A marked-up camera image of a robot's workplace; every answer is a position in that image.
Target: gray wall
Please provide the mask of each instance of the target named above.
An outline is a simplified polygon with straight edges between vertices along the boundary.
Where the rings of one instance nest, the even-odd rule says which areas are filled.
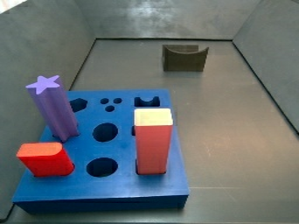
[[[95,36],[74,0],[30,0],[0,15],[0,220],[25,167],[15,157],[35,142],[43,119],[25,86],[39,75],[62,76],[66,88],[81,70]]]
[[[75,0],[99,39],[233,39],[260,0]]]
[[[299,3],[265,0],[234,43],[299,132]]]

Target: toy block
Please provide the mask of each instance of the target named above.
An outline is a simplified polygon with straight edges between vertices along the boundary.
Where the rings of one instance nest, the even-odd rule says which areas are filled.
[[[17,156],[35,177],[66,176],[74,171],[61,143],[25,143]]]
[[[135,110],[137,172],[165,174],[174,129],[169,108]]]
[[[65,144],[75,165],[69,176],[35,178],[27,169],[14,203],[29,213],[183,208],[190,195],[178,128],[173,126],[167,173],[137,173],[137,109],[173,109],[166,89],[70,91],[81,135]],[[55,142],[50,127],[41,142]]]
[[[163,45],[163,70],[202,72],[209,51],[199,51],[198,45]]]
[[[59,75],[51,78],[38,77],[38,82],[29,85],[27,90],[41,110],[53,134],[66,142],[70,137],[78,136],[78,120],[71,109]]]

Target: blue shape sorter board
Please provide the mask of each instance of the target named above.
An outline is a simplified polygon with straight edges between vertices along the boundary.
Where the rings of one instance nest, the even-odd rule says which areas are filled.
[[[63,147],[75,170],[69,176],[47,178],[37,178],[26,170],[14,203],[31,214],[183,208],[190,188],[175,126],[167,173],[137,174],[134,111],[141,107],[174,110],[169,91],[70,91],[69,97],[81,135],[70,138]],[[58,142],[49,127],[41,142]],[[105,158],[105,163],[90,168],[90,163],[99,158]],[[114,173],[99,177],[98,169]]]

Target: purple star-shaped block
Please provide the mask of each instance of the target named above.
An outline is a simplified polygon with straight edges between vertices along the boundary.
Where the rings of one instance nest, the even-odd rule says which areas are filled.
[[[78,136],[78,120],[74,115],[69,97],[62,85],[59,75],[46,78],[38,77],[38,81],[26,86],[45,121],[53,134],[66,142],[70,137]]]
[[[55,82],[59,78],[59,75],[55,75],[51,78],[39,76],[38,81],[34,84],[29,85],[27,88],[37,88],[37,94],[39,95],[45,89],[58,88],[61,86],[61,84]]]

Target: red block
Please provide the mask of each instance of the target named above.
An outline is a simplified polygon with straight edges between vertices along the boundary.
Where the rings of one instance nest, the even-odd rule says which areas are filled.
[[[25,143],[17,156],[35,177],[67,176],[74,171],[74,164],[61,143]]]
[[[169,108],[135,110],[137,172],[165,174],[174,119]]]

